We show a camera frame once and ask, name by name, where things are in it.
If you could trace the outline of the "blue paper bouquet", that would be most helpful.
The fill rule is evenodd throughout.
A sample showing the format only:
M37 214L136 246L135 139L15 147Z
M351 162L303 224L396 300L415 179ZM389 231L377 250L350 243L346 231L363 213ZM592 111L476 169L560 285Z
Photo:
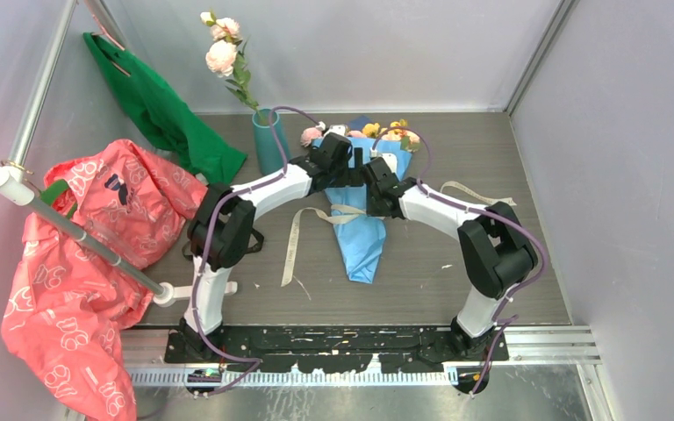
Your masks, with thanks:
M391 153L397 158L396 175L403 179L412 159L412 152L419 146L419 139L413 133L408 135L409 146L404 147L402 131L381 134L380 124L360 116L347 123L345 135L351 141L355 155L348 167L354 169L358 164L370 161L370 149L379 138L376 150L379 153ZM341 251L347 277L352 282L371 284L374 281L384 242L387 237L382 219L368 216L367 187L346 185L330 187L325 190L331 204L326 221L333 230Z

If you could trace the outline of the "teal ceramic vase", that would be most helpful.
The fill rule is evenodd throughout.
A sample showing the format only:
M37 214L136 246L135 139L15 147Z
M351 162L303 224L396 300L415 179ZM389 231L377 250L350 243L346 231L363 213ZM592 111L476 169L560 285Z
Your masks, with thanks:
M252 125L259 171L270 175L291 159L282 121L276 111L261 109L252 115Z

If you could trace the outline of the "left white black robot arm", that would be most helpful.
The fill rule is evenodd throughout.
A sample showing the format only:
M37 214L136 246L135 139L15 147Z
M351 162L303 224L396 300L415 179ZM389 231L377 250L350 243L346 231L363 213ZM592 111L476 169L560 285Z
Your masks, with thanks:
M307 154L292 158L273 174L229 186L212 184L188 227L194 281L180 333L186 349L201 362L215 359L221 348L216 334L232 269L249 252L255 221L291 201L328 188L359 186L365 154L350 139L328 133Z

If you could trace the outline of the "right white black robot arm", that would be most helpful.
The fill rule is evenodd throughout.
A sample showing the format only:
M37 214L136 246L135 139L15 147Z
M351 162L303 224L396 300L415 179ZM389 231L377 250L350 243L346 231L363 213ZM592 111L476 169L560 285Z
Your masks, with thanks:
M539 263L533 237L511 205L497 201L483 207L411 177L400 180L383 156L364 164L360 173L369 215L422 223L458 240L471 289L450 324L449 341L458 357L474 360L486 348L502 303Z

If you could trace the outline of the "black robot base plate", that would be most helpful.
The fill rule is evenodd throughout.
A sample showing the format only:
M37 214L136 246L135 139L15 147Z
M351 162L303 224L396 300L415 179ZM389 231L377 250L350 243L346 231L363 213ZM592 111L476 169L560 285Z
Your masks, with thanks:
M464 349L446 325L223 325L208 339L238 357L227 363L232 371L258 359L263 373L306 374L361 373L372 360L383 374L439 372L446 362L483 362L491 344Z

